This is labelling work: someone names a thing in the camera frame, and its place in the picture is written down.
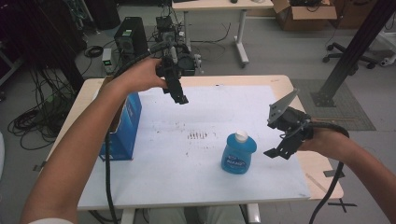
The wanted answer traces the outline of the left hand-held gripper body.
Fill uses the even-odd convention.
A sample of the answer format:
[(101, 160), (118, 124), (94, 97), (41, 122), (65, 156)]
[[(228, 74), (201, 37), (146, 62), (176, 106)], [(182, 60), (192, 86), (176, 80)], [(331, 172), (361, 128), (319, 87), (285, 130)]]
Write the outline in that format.
[(164, 93), (182, 94), (180, 79), (192, 77), (196, 71), (203, 73), (202, 56), (192, 53), (185, 44), (161, 42), (156, 48), (163, 53), (162, 63), (156, 69), (158, 77), (164, 77), (167, 88)]

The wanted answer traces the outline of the blue bottle with white cap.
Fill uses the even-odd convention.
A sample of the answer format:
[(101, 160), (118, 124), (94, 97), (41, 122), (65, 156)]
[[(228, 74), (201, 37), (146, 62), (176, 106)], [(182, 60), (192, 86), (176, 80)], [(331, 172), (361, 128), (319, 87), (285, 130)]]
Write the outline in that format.
[(256, 150), (257, 144), (247, 132), (238, 130), (230, 134), (221, 157), (221, 168), (231, 174), (245, 174)]

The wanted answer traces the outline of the blue cardboard box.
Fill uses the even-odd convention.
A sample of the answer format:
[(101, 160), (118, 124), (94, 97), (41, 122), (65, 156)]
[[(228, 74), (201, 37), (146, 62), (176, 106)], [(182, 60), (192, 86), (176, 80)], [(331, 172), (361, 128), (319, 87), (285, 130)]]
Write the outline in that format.
[(119, 106), (109, 128), (109, 158), (112, 161), (129, 161), (133, 158), (141, 109), (137, 92), (129, 93)]

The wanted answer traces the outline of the person's left hand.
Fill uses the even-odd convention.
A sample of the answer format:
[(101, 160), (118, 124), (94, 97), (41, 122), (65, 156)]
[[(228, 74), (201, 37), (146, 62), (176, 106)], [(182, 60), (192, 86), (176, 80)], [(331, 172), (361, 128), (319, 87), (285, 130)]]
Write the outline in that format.
[(113, 83), (127, 93), (147, 91), (151, 88), (166, 89), (165, 80), (156, 74), (156, 69), (161, 65), (161, 62), (160, 59), (146, 58), (116, 77)]

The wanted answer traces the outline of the person's right hand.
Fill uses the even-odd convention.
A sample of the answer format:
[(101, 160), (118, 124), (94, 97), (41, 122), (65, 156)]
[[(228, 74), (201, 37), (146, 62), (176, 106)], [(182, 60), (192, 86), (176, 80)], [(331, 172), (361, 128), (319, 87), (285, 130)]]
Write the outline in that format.
[(329, 129), (316, 128), (312, 139), (305, 140), (299, 147), (300, 151), (314, 151), (327, 158), (337, 158), (337, 141), (343, 135)]

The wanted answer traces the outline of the open electronics rack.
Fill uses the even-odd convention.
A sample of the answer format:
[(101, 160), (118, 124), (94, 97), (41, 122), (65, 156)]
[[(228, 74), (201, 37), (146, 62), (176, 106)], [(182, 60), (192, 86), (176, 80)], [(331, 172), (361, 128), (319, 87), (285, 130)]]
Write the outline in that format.
[(170, 43), (174, 46), (177, 44), (177, 28), (170, 16), (157, 17), (156, 28), (157, 35), (155, 40), (157, 43)]

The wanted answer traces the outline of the black computer tower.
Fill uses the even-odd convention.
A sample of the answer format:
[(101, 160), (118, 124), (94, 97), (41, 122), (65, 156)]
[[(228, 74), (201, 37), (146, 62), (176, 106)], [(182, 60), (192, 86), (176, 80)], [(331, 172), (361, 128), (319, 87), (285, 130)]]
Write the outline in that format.
[(121, 55), (137, 57), (149, 48), (141, 17), (126, 17), (114, 39)]

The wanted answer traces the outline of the grey floor mat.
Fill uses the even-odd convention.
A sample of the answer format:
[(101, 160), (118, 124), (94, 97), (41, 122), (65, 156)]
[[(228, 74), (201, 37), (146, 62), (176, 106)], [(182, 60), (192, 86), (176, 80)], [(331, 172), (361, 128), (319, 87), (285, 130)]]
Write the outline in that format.
[(375, 131), (374, 124), (367, 117), (346, 84), (342, 84), (333, 100), (333, 106), (317, 106), (311, 96), (324, 84), (323, 79), (293, 79), (294, 88), (307, 114), (322, 121), (337, 124), (348, 131)]

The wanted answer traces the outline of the grey device with green display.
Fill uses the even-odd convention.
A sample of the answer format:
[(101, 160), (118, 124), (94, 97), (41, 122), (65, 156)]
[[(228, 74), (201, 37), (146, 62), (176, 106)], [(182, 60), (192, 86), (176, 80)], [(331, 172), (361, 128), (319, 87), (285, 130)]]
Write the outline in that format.
[(113, 71), (112, 49), (105, 48), (103, 50), (102, 64), (108, 74)]

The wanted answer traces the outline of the black tape cross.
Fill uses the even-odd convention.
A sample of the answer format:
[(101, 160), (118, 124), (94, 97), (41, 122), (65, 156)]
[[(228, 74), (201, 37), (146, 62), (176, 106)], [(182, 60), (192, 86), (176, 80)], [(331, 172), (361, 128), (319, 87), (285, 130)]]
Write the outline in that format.
[(327, 205), (340, 206), (342, 208), (342, 210), (344, 211), (344, 213), (347, 213), (348, 207), (357, 207), (357, 205), (355, 203), (345, 203), (343, 201), (343, 199), (341, 199), (341, 198), (337, 202), (330, 202), (330, 203), (327, 203)]

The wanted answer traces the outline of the white-legged wooden desk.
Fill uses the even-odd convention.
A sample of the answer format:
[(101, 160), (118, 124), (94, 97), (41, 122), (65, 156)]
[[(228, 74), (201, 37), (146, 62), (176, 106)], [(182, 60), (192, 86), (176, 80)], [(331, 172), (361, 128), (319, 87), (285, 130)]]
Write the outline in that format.
[(249, 64), (248, 55), (243, 45), (243, 33), (248, 11), (251, 9), (270, 9), (274, 6), (272, 0), (171, 0), (172, 9), (183, 13), (185, 43), (191, 48), (190, 23), (192, 19), (203, 21), (221, 21), (238, 18), (237, 35), (233, 38), (236, 50), (240, 56), (241, 66)]

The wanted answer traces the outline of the black office chair base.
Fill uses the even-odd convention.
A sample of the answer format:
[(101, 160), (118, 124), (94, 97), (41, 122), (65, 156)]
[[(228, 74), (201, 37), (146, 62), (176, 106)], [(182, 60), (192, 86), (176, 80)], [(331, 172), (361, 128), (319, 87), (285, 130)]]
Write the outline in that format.
[[(334, 49), (338, 49), (339, 52), (338, 53), (332, 53), (332, 50)], [(323, 58), (322, 61), (324, 63), (328, 63), (330, 61), (330, 59), (341, 59), (342, 57), (344, 57), (345, 55), (349, 58), (351, 58), (351, 55), (347, 52), (347, 48), (343, 47), (342, 45), (336, 43), (336, 42), (332, 42), (330, 45), (328, 45), (326, 47), (326, 50), (328, 51), (328, 54), (326, 54)], [(354, 65), (354, 69), (357, 70), (358, 69), (358, 62), (365, 62), (366, 63), (366, 68), (367, 69), (374, 69), (376, 67), (376, 65), (378, 64), (378, 61), (370, 58), (368, 56), (365, 56), (364, 54), (356, 56), (356, 61), (355, 61), (355, 65)]]

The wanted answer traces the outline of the open brown cardboard box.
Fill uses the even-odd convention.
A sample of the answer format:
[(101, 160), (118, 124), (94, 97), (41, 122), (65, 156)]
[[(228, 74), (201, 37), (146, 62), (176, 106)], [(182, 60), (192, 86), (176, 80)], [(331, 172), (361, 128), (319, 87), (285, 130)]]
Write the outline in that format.
[(320, 31), (328, 20), (337, 18), (335, 6), (330, 0), (305, 0), (307, 3), (294, 3), (293, 0), (272, 0), (276, 21), (283, 31)]

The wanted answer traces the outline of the dark curtain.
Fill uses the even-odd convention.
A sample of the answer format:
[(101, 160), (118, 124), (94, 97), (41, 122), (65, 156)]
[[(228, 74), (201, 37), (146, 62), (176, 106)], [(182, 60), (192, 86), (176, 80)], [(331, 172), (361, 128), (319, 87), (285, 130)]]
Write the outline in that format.
[(87, 45), (64, 0), (0, 0), (0, 30), (38, 69), (60, 69), (75, 91), (81, 89), (75, 59)]

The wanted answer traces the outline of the black metal stand post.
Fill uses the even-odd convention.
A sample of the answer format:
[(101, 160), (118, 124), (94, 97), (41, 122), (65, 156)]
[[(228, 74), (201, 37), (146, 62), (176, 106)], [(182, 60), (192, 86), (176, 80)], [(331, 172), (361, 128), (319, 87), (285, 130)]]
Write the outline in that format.
[(352, 73), (356, 56), (364, 54), (394, 12), (396, 12), (396, 0), (377, 0), (362, 26), (346, 47), (351, 58), (346, 55), (342, 57), (319, 91), (311, 94), (315, 105), (333, 106), (332, 98)]

